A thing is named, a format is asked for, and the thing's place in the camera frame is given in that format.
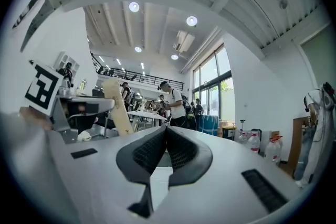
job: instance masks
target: backpack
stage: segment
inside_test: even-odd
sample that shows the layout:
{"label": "backpack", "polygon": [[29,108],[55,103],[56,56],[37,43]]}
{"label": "backpack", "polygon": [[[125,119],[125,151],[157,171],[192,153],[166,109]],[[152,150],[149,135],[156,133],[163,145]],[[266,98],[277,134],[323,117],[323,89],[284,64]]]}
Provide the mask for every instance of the backpack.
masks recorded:
{"label": "backpack", "polygon": [[184,96],[183,94],[181,94],[181,97],[182,97],[182,104],[183,104],[184,110],[185,110],[186,114],[188,114],[191,111],[191,106],[188,102],[188,98],[186,96]]}

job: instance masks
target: person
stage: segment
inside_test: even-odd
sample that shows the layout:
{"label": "person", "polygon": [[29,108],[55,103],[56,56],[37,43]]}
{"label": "person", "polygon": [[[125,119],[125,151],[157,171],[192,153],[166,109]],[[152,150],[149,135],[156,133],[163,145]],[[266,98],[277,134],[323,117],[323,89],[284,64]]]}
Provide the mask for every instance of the person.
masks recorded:
{"label": "person", "polygon": [[71,67],[72,67],[72,63],[71,62],[67,62],[66,67],[65,68],[61,68],[57,71],[57,73],[61,74],[63,76],[63,79],[68,79],[69,83],[68,83],[68,87],[70,88],[71,84],[72,84],[72,72],[71,72]]}
{"label": "person", "polygon": [[126,111],[128,111],[132,99],[132,89],[128,86],[127,82],[124,82],[121,86],[123,88],[121,91],[122,99],[124,100]]}
{"label": "person", "polygon": [[[165,101],[164,101],[164,95],[162,94],[162,95],[160,95],[159,96],[159,98],[160,98],[160,109],[159,109],[159,115],[161,116],[161,117],[164,117],[164,118],[167,118],[167,113],[166,113],[166,111],[163,109],[163,104],[165,103]],[[159,120],[159,126],[161,126],[162,125],[162,120]]]}
{"label": "person", "polygon": [[313,136],[313,142],[308,155],[308,163],[303,172],[303,177],[295,183],[301,187],[306,187],[312,180],[314,172],[317,168],[319,158],[325,146],[333,141],[333,120],[332,109],[334,109],[335,100],[331,97],[333,106],[331,109],[324,102],[325,98],[330,96],[324,90],[312,90],[303,99],[306,111],[310,112],[310,123],[316,125],[316,131]]}
{"label": "person", "polygon": [[172,88],[168,82],[162,81],[160,88],[163,92],[168,93],[168,105],[163,107],[164,110],[171,112],[171,126],[186,128],[186,113],[183,107],[183,100],[179,90]]}
{"label": "person", "polygon": [[190,103],[190,106],[191,106],[191,111],[195,114],[195,112],[196,112],[196,106],[195,106],[195,103],[194,103],[194,102],[191,102],[191,103]]}
{"label": "person", "polygon": [[203,107],[201,106],[201,101],[199,98],[196,99],[196,108],[195,115],[202,115],[204,112]]}

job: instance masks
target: floor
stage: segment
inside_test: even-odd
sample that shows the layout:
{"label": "floor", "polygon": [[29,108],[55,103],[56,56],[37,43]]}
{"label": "floor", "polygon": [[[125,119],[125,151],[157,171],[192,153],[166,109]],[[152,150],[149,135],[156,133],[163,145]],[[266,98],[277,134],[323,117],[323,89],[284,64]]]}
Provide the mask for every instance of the floor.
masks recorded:
{"label": "floor", "polygon": [[158,208],[164,197],[168,194],[169,176],[173,173],[169,154],[162,156],[154,173],[151,176],[151,194],[154,211]]}

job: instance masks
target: glass door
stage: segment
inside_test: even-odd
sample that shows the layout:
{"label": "glass door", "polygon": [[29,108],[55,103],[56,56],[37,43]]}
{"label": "glass door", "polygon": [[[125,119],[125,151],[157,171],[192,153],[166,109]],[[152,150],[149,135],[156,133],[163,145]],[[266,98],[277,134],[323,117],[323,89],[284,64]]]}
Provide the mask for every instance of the glass door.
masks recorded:
{"label": "glass door", "polygon": [[209,90],[203,90],[201,92],[201,106],[203,107],[203,114],[208,115],[208,93]]}
{"label": "glass door", "polygon": [[219,116],[219,89],[218,86],[209,89],[209,114]]}

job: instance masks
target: green tree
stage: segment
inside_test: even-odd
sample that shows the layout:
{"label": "green tree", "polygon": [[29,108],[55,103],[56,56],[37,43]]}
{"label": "green tree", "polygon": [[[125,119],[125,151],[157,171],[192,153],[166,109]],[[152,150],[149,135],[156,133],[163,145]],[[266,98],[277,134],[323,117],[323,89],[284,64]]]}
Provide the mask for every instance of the green tree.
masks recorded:
{"label": "green tree", "polygon": [[229,86],[227,85],[227,83],[225,81],[221,82],[220,88],[223,92],[230,90]]}

